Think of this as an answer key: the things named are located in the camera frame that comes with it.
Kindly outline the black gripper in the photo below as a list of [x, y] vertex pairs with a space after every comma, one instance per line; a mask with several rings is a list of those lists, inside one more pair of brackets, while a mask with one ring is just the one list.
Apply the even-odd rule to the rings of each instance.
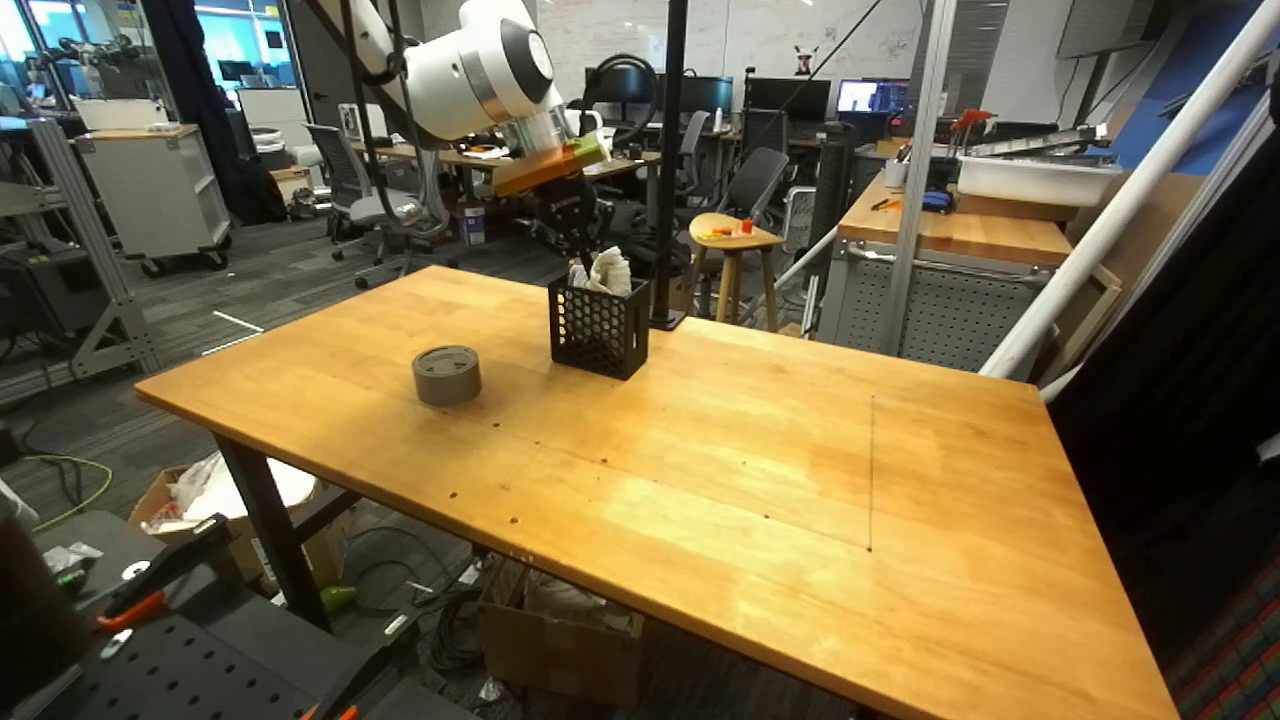
[[598, 248], [598, 200], [595, 188], [579, 177], [549, 178], [536, 188], [536, 216], [553, 231], [553, 242], [566, 259], [588, 259]]

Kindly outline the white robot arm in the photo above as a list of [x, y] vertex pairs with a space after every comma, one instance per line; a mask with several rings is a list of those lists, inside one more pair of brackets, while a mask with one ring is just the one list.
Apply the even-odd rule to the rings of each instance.
[[433, 40], [401, 37], [397, 0], [302, 4], [402, 137], [457, 143], [500, 129], [515, 158], [494, 170], [494, 188], [531, 193], [566, 259], [598, 252], [595, 193], [585, 178], [598, 148], [566, 137], [553, 55], [523, 0], [465, 0], [457, 28]]

